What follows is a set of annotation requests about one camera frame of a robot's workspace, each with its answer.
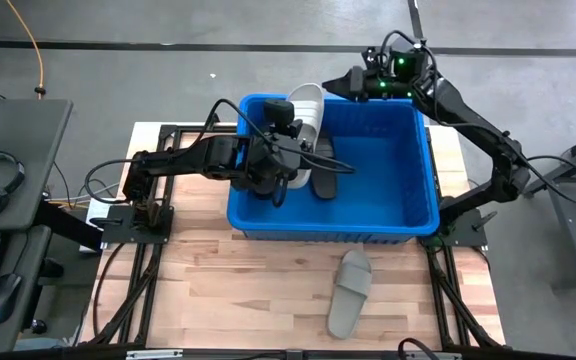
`wooden table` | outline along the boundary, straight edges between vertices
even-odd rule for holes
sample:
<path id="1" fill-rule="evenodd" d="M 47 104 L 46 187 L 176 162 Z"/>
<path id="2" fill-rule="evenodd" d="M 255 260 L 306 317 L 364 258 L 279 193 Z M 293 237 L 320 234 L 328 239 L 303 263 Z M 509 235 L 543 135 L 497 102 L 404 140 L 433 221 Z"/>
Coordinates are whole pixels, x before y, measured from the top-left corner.
<path id="1" fill-rule="evenodd" d="M 136 123 L 127 156 L 154 151 L 161 125 Z M 439 126 L 431 126 L 430 132 L 443 194 L 467 191 L 457 133 Z M 193 139 L 184 136 L 182 146 Z M 148 347 L 393 350 L 403 338 L 415 337 L 430 348 L 441 348 L 426 255 L 416 241 L 400 245 L 248 241 L 228 223 L 228 191 L 228 182 L 200 175 L 175 178 L 175 220 L 161 260 Z M 326 332 L 326 315 L 335 270 L 350 249 L 363 249 L 370 257 L 373 284 L 354 336 L 336 340 Z M 135 246 L 126 245 L 111 264 L 99 300 L 100 327 L 126 296 L 134 252 Z M 99 273 L 109 253 L 104 253 Z M 488 333 L 503 343 L 486 263 L 471 249 L 456 248 L 454 253 L 465 303 Z M 133 333 L 141 303 L 137 309 Z M 446 310 L 456 340 L 452 306 Z M 82 340 L 90 338 L 92 316 L 87 316 Z"/>

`orange cable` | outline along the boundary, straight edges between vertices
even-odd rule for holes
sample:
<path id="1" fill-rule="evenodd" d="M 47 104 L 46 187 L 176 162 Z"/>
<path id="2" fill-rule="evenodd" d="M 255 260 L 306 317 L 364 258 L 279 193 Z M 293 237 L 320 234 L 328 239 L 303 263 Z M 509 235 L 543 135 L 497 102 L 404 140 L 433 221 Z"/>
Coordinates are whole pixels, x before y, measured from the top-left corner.
<path id="1" fill-rule="evenodd" d="M 32 36 L 30 29 L 28 29 L 26 22 L 21 17 L 21 15 L 19 15 L 19 12 L 15 8 L 15 5 L 13 5 L 12 2 L 10 2 L 10 0 L 6 0 L 6 2 L 10 6 L 10 9 L 12 10 L 12 12 L 14 12 L 15 15 L 17 16 L 17 19 L 19 19 L 21 26 L 23 26 L 24 29 L 26 30 L 26 33 L 28 34 L 30 41 L 32 41 L 32 46 L 35 47 L 35 52 L 37 53 L 37 60 L 39 60 L 39 86 L 38 86 L 38 88 L 43 89 L 43 87 L 44 87 L 44 62 L 41 60 L 41 53 L 39 52 L 39 46 L 37 46 L 37 42 L 35 41 L 35 37 Z M 38 93 L 37 99 L 41 100 L 41 98 L 42 98 L 42 94 Z"/>

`gray slide sandal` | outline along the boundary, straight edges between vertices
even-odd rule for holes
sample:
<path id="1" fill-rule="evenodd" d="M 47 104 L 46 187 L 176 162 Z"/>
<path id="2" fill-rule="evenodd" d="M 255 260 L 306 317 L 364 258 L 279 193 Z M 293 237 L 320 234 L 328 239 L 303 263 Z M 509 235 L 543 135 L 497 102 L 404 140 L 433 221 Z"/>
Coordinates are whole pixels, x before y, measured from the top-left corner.
<path id="1" fill-rule="evenodd" d="M 328 332 L 332 336 L 339 339 L 352 336 L 371 282 L 372 268 L 366 254 L 357 250 L 347 252 L 339 265 L 328 313 Z"/>

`concrete floor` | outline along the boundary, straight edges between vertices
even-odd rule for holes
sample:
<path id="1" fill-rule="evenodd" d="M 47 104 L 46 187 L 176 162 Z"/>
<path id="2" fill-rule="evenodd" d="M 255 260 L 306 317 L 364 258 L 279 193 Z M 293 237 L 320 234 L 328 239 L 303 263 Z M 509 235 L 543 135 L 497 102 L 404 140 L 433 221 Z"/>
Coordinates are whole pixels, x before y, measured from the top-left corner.
<path id="1" fill-rule="evenodd" d="M 370 0 L 25 0 L 17 1 L 38 39 L 186 44 L 374 45 L 392 28 L 411 33 L 409 2 Z M 429 45 L 444 48 L 576 49 L 576 0 L 445 0 L 418 4 Z M 0 0 L 0 38 L 25 34 Z M 125 155 L 136 121 L 203 121 L 219 97 L 288 92 L 343 75 L 361 63 L 349 53 L 45 50 L 50 98 L 76 113 L 57 161 L 71 191 L 94 165 Z M 576 143 L 576 57 L 439 56 L 467 102 L 520 140 L 524 153 L 558 155 Z M 0 49 L 0 92 L 30 98 L 32 50 Z M 235 119 L 225 110 L 222 118 Z M 96 146 L 88 144 L 95 138 Z M 464 140 L 468 173 L 485 181 L 490 161 Z M 556 164 L 537 164 L 542 170 Z M 64 188 L 53 174 L 54 193 Z M 100 178 L 116 182 L 118 169 Z M 576 291 L 550 283 L 576 272 L 545 194 L 491 204 L 490 261 L 507 343 L 576 355 Z"/>

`blue plastic bin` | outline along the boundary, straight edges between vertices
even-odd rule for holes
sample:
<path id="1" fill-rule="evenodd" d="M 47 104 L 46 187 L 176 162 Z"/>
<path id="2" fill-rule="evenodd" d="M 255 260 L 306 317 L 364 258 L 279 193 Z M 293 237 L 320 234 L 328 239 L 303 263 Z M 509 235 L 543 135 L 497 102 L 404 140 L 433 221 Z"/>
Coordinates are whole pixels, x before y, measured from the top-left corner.
<path id="1" fill-rule="evenodd" d="M 263 124 L 263 103 L 285 95 L 253 94 L 241 109 Z M 322 128 L 337 160 L 355 174 L 337 175 L 337 197 L 317 198 L 310 184 L 289 189 L 280 208 L 250 191 L 230 189 L 228 220 L 254 240 L 394 244 L 429 235 L 439 209 L 423 117 L 408 100 L 325 100 Z M 237 133 L 252 130 L 239 119 Z"/>

